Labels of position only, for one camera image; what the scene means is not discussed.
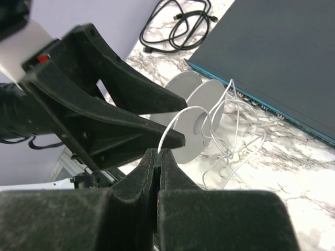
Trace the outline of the white cable spool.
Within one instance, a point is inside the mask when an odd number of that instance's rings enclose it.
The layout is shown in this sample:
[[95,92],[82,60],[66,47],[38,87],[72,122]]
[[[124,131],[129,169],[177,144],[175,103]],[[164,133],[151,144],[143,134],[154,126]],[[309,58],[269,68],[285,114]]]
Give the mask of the white cable spool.
[[225,88],[216,79],[203,82],[197,73],[190,71],[177,74],[165,88],[184,98],[189,107],[199,106],[206,109],[214,119],[213,122],[205,121],[205,112],[192,109],[184,112],[171,127],[185,136],[185,146],[173,149],[172,152],[178,164],[186,164],[195,159],[210,143],[210,126],[213,126],[213,131],[218,129],[222,112],[214,113],[212,108]]

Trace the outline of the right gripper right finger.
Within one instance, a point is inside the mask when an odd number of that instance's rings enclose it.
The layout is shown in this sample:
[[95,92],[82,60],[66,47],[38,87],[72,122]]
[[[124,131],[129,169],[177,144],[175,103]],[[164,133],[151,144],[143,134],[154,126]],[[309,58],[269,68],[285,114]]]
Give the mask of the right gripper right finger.
[[161,250],[299,250],[286,206],[265,190],[202,190],[161,152]]

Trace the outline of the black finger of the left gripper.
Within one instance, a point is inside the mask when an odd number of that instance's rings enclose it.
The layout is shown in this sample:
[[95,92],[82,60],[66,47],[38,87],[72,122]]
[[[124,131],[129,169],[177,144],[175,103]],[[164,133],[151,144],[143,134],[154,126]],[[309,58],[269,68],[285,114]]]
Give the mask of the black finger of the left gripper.
[[118,108],[137,115],[167,113],[186,108],[184,98],[154,83],[108,45],[93,24],[78,25],[62,37],[100,79]]
[[97,86],[107,102],[88,112],[90,117],[97,119],[94,125],[101,127],[98,143],[92,147],[90,156],[97,160],[99,154],[107,155],[107,159],[98,164],[98,169],[119,167],[141,158],[147,149],[157,147],[165,126],[144,115],[118,108],[100,79]]

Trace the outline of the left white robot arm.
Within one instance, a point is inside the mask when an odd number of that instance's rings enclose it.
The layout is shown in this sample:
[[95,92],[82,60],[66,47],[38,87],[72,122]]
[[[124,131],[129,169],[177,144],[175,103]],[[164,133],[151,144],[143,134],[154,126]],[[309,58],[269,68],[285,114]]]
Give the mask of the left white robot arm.
[[31,1],[1,1],[1,142],[54,133],[91,174],[1,190],[94,187],[95,177],[141,158],[147,149],[185,145],[182,133],[146,119],[180,111],[184,98],[124,62],[92,23],[53,38],[31,19]]

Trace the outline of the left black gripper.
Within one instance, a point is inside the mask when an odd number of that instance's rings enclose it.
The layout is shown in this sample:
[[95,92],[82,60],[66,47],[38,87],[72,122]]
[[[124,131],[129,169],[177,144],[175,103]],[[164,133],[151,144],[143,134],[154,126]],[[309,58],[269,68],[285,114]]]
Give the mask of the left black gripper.
[[98,77],[76,42],[54,40],[24,63],[26,75],[21,81],[51,119],[53,132],[73,153],[73,158],[87,166],[91,174],[74,178],[75,187],[83,182],[95,187],[109,187],[110,179],[98,164],[107,159],[99,154],[93,160],[90,151],[98,143],[100,126],[89,110],[107,102],[97,86]]

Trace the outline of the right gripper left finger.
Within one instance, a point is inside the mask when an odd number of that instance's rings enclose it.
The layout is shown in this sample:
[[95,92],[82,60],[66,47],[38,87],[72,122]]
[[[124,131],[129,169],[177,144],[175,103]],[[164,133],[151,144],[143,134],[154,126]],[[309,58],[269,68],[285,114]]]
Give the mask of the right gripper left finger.
[[110,188],[1,192],[1,250],[153,250],[154,150]]

